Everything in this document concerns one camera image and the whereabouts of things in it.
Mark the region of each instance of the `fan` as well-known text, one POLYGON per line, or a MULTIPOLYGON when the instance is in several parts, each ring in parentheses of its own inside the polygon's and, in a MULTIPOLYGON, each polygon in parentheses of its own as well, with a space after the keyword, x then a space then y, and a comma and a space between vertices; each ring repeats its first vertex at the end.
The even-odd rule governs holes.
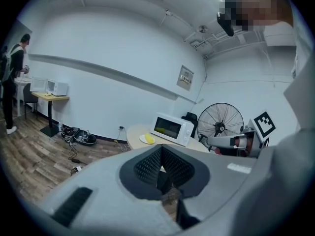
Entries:
POLYGON ((233 136, 240 134, 244 126, 240 112, 230 104, 217 103, 205 109, 199 117, 197 134, 209 151, 216 147, 207 144, 208 137, 233 136))

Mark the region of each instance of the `backpack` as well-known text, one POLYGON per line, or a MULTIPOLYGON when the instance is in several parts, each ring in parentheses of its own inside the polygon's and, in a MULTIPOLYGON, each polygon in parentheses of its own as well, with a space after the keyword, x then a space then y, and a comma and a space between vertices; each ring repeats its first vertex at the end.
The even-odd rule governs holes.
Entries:
POLYGON ((14 67, 11 69, 11 60, 12 60, 11 56, 15 54, 16 52, 18 52, 19 50, 23 50, 22 46, 18 46, 14 50, 13 50, 13 47, 11 48, 10 52, 8 52, 1 60, 0 81, 2 83, 9 79, 14 69, 14 67))

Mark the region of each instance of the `ceiling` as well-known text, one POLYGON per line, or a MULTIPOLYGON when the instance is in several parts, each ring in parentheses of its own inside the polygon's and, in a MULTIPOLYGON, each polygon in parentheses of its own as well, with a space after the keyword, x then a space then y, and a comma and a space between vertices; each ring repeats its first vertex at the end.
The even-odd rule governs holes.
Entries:
MULTIPOLYGON (((237 36, 228 37, 217 23, 220 0, 48 0, 52 7, 105 6, 132 11, 180 35, 205 58, 241 45, 237 36), (200 26, 208 31, 199 32, 200 26)), ((245 44, 259 41, 254 32, 244 34, 245 44)))

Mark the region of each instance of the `black shirt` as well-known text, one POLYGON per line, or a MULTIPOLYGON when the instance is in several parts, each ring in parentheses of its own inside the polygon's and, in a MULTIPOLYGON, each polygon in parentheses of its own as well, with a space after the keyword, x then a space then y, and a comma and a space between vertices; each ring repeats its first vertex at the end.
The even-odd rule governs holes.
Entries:
MULTIPOLYGON (((14 51, 15 48, 19 47, 19 44, 16 44, 12 51, 14 51)), ((19 50, 15 54, 11 56, 11 69, 13 68, 13 71, 10 75, 10 78, 14 81, 14 78, 16 78, 17 73, 23 69, 23 58, 24 58, 24 50, 19 50)))

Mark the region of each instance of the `round table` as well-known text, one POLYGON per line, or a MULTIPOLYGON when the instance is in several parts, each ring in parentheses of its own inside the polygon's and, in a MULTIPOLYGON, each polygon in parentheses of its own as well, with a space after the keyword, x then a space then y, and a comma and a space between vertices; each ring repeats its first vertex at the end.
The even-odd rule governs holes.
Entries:
MULTIPOLYGON (((179 145, 179 144, 173 143, 167 139, 164 139, 160 136, 156 136, 154 134, 151 134, 150 133, 150 126, 149 125, 143 125, 143 124, 131 126, 127 130, 127 142, 128 142, 129 147, 131 149, 138 149, 138 148, 144 148, 144 147, 152 146, 150 144, 143 143, 139 139, 139 136, 144 135, 146 133, 149 133, 152 137, 154 137, 154 139, 156 140, 154 145, 156 145, 156 144, 170 144, 170 145, 177 145, 177 146, 184 147, 182 145, 179 145)), ((205 152, 205 153, 210 153, 208 151, 208 148, 206 148, 202 143, 200 143, 199 141, 195 140, 192 137, 189 138, 189 141, 188 141, 186 148, 190 148, 190 149, 205 152)))

